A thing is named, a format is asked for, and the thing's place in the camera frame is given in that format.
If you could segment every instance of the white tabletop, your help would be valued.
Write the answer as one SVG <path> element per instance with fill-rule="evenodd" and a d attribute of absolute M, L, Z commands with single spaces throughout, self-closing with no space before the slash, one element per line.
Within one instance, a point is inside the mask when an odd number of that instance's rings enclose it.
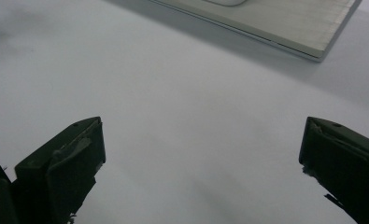
<path fill-rule="evenodd" d="M 104 122 L 93 224 L 355 223 L 302 174 L 308 116 L 369 137 L 369 0 L 323 63 L 146 0 L 0 0 L 0 163 Z"/>

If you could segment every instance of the white object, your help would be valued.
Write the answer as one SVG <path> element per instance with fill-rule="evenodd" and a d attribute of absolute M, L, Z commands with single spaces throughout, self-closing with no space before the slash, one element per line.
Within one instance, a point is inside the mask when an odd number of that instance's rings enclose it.
<path fill-rule="evenodd" d="M 274 47 L 321 62 L 361 0 L 260 0 L 222 7 L 199 0 L 151 0 Z M 210 0 L 228 2 L 228 0 Z"/>
<path fill-rule="evenodd" d="M 243 2 L 245 2 L 246 0 L 206 0 L 208 2 L 212 2 L 212 3 L 217 3 L 223 6 L 227 6 L 227 7 L 232 7 L 232 6 L 236 6 L 239 5 Z"/>

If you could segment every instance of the white table surface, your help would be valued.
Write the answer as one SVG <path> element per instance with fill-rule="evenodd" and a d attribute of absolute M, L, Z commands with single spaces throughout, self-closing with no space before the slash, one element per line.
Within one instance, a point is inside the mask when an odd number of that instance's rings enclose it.
<path fill-rule="evenodd" d="M 146 0 L 0 0 L 0 163 L 101 116 L 76 223 L 355 223 L 298 155 L 308 116 L 369 137 L 369 0 L 323 63 Z"/>

